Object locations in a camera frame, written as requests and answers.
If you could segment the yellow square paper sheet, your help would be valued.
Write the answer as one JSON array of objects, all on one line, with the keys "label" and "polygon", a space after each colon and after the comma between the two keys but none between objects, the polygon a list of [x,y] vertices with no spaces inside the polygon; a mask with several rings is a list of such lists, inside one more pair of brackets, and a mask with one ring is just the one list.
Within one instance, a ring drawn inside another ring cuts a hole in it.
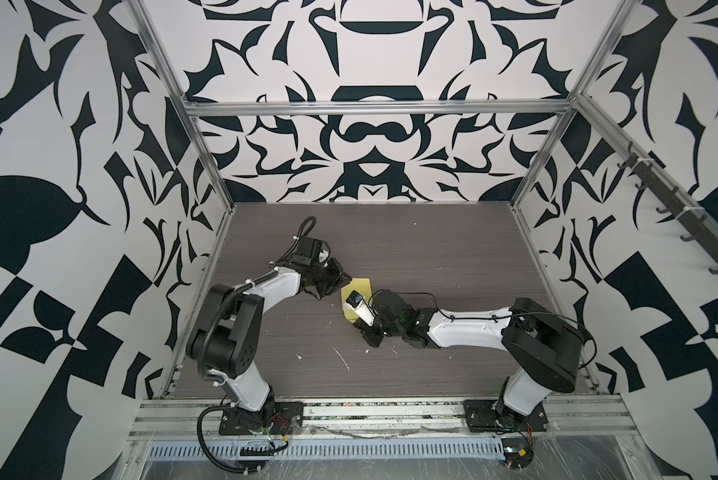
[{"label": "yellow square paper sheet", "polygon": [[372,295],[370,280],[368,278],[354,278],[340,290],[343,315],[350,323],[355,323],[360,319],[360,317],[346,304],[349,295],[353,291],[358,292],[365,301],[368,301]]}]

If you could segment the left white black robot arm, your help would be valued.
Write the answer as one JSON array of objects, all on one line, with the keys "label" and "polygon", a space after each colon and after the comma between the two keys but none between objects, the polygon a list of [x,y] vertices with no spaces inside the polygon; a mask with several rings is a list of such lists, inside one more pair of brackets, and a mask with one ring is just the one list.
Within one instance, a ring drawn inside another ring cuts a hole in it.
[{"label": "left white black robot arm", "polygon": [[234,397],[241,410],[269,411],[273,389],[255,364],[263,315],[301,293],[320,300],[350,281],[327,242],[300,236],[265,274],[209,289],[187,340],[186,356],[196,362],[200,377]]}]

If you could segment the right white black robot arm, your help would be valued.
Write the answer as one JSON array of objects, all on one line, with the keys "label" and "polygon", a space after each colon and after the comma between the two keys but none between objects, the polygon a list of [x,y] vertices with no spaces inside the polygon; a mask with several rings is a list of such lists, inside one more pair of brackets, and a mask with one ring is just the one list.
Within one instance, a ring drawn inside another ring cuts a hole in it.
[{"label": "right white black robot arm", "polygon": [[497,421],[526,421],[549,394],[575,390],[584,346],[593,336],[578,322],[529,298],[509,307],[453,312],[434,305],[415,308],[382,289],[366,297],[352,291],[344,306],[357,315],[354,326],[373,348],[399,337],[414,348],[478,347],[507,352],[519,365],[493,404]]}]

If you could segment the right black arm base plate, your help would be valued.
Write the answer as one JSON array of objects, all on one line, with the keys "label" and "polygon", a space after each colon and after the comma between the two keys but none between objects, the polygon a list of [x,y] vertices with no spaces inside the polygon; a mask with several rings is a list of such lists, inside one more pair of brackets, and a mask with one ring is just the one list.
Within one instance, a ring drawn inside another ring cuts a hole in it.
[{"label": "right black arm base plate", "polygon": [[472,433],[535,433],[545,432],[547,415],[538,404],[529,415],[517,413],[499,400],[464,400],[464,418]]}]

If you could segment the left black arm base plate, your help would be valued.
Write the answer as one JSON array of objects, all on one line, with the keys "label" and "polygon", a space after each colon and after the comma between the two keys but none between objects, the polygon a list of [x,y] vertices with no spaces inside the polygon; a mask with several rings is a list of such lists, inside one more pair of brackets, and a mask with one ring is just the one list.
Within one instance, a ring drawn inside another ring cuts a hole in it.
[{"label": "left black arm base plate", "polygon": [[222,414],[219,434],[241,436],[267,432],[287,435],[301,427],[304,407],[305,404],[298,401],[268,401],[260,411],[235,406]]}]

